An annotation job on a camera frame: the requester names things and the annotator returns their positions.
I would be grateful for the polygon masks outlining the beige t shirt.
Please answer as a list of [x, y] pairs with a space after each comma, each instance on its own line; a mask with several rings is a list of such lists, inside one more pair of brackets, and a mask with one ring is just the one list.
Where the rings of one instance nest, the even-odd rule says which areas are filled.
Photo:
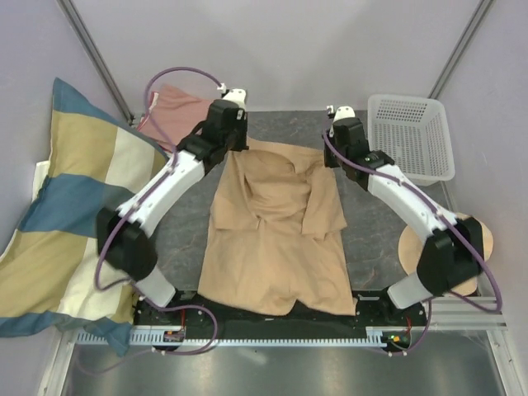
[[198, 293], [257, 314], [301, 303], [353, 315], [346, 226], [320, 150], [250, 139], [229, 154], [214, 194]]

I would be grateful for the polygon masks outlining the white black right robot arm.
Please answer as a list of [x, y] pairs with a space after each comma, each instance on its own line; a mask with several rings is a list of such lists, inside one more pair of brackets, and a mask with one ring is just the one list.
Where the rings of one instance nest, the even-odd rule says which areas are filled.
[[329, 119], [331, 124], [323, 132], [326, 167], [341, 168], [349, 180], [383, 201], [422, 244], [417, 268], [386, 288], [385, 299], [378, 303], [384, 323], [397, 324], [409, 307], [488, 272], [483, 228], [475, 218], [462, 219], [441, 207], [387, 153], [371, 149], [364, 126], [350, 107], [338, 108]]

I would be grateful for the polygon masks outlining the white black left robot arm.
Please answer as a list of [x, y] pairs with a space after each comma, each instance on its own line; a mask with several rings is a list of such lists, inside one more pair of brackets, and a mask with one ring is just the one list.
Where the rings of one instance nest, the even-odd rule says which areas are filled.
[[177, 151], [142, 190], [111, 210], [97, 214], [99, 263], [125, 273], [137, 291], [153, 303], [153, 316], [163, 324], [175, 323], [180, 303], [176, 288], [158, 267], [152, 236], [163, 216], [192, 186], [222, 163], [229, 151], [248, 149], [247, 93], [234, 88], [214, 100]]

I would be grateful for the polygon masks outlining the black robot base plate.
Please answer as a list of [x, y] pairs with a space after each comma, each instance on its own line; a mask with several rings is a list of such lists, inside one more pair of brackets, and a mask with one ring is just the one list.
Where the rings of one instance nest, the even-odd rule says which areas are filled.
[[197, 305], [198, 309], [184, 309], [180, 312], [162, 313], [145, 302], [138, 302], [134, 313], [134, 325], [190, 330], [191, 335], [215, 339], [226, 336], [248, 337], [257, 335], [279, 336], [359, 336], [367, 327], [388, 332], [406, 334], [427, 323], [426, 313], [421, 304], [389, 316], [380, 308], [378, 290], [356, 292], [358, 311], [352, 316], [333, 315], [310, 309], [301, 303], [285, 316], [266, 316], [214, 303], [204, 297], [188, 292], [177, 295], [175, 306]]

